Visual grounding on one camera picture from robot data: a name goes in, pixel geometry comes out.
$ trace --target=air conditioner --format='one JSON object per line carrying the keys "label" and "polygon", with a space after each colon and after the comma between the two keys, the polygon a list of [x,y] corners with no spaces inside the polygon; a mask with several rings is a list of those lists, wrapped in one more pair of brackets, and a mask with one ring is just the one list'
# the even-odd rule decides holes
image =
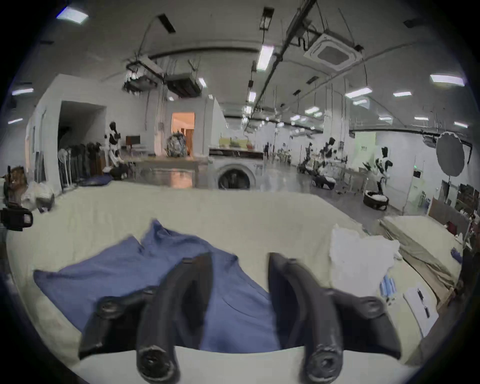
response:
{"label": "air conditioner", "polygon": [[202,94],[202,89],[189,73],[166,76],[164,81],[168,89],[180,98],[198,97]]}
{"label": "air conditioner", "polygon": [[323,33],[310,45],[304,57],[326,65],[334,71],[341,71],[362,60],[360,52],[339,39]]}
{"label": "air conditioner", "polygon": [[437,146],[437,139],[433,136],[424,136],[423,143],[430,148],[435,148]]}

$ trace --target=blue garment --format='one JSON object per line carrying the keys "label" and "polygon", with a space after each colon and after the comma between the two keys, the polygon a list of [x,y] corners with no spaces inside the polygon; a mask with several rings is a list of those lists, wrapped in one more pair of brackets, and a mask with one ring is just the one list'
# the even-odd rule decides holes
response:
{"label": "blue garment", "polygon": [[104,296],[124,296],[161,279],[183,258],[212,253],[213,286],[200,349],[256,353],[280,349],[268,293],[240,268],[238,257],[196,236],[153,221],[140,245],[134,237],[59,272],[34,271],[42,292],[80,331]]}

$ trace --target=doorway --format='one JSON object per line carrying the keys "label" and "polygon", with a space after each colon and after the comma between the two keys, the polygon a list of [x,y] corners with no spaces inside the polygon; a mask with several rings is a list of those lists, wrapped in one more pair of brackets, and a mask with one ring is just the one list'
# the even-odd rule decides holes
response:
{"label": "doorway", "polygon": [[193,129],[195,128],[194,112],[176,112],[172,113],[171,132],[181,132],[185,135],[188,154],[193,154]]}

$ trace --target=ceiling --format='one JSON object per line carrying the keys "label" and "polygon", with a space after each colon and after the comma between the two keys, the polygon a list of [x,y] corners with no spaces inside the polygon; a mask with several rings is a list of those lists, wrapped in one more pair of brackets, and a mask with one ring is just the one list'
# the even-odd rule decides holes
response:
{"label": "ceiling", "polygon": [[[264,40],[265,44],[274,45],[275,52],[279,53],[301,1],[203,0],[201,6],[194,4],[197,3],[191,0],[73,2],[73,7],[89,15],[88,19],[82,25],[53,20],[46,28],[40,39],[51,40],[53,44],[34,46],[16,77],[17,83],[32,82],[35,92],[18,96],[17,109],[4,111],[2,125],[15,117],[24,117],[26,123],[36,102],[58,73],[96,79],[120,89],[125,79],[125,66],[135,58],[144,35],[142,54],[186,50],[179,55],[159,58],[157,63],[169,73],[182,73],[191,72],[187,62],[190,60],[198,67],[197,77],[203,77],[207,83],[204,92],[217,98],[225,115],[241,116],[251,76],[253,91],[258,97],[272,65],[265,72],[252,74],[252,62],[257,60],[258,53],[234,52],[231,48],[259,50]],[[290,113],[301,113],[314,103],[323,110],[329,97],[325,94],[327,84],[324,83],[336,77],[334,91],[337,95],[345,93],[347,84],[352,88],[368,84],[373,90],[369,95],[369,110],[351,108],[350,127],[353,129],[375,128],[380,124],[385,128],[435,131],[436,126],[440,126],[441,130],[456,131],[468,139],[480,116],[468,84],[440,88],[429,78],[435,72],[463,75],[462,70],[429,27],[409,29],[403,24],[417,17],[410,8],[400,1],[385,0],[322,0],[318,5],[328,30],[364,47],[364,62],[345,73],[336,73],[305,58],[303,48],[290,46],[260,105],[283,111],[285,120],[289,120]],[[264,6],[273,6],[275,12],[263,36],[259,25]],[[312,29],[321,32],[319,8],[314,6],[307,19],[311,20]],[[168,34],[156,19],[161,13],[167,15],[176,29],[175,34]],[[205,47],[223,47],[223,50],[188,52],[191,48]],[[318,80],[306,84],[312,76],[318,76]],[[301,92],[294,96],[298,89]],[[393,97],[392,93],[399,90],[409,90],[413,95]],[[392,116],[392,124],[379,121],[379,115]],[[430,128],[423,128],[424,124],[414,120],[419,115],[429,117]],[[469,128],[456,127],[454,121],[465,122]],[[312,119],[309,123],[320,126],[321,120]]]}

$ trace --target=paper document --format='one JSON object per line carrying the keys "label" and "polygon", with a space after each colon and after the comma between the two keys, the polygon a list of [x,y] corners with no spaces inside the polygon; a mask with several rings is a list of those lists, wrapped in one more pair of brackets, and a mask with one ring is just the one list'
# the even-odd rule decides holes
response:
{"label": "paper document", "polygon": [[422,337],[427,336],[438,319],[435,301],[431,299],[427,290],[420,284],[407,289],[403,297],[410,306],[415,319],[417,319]]}

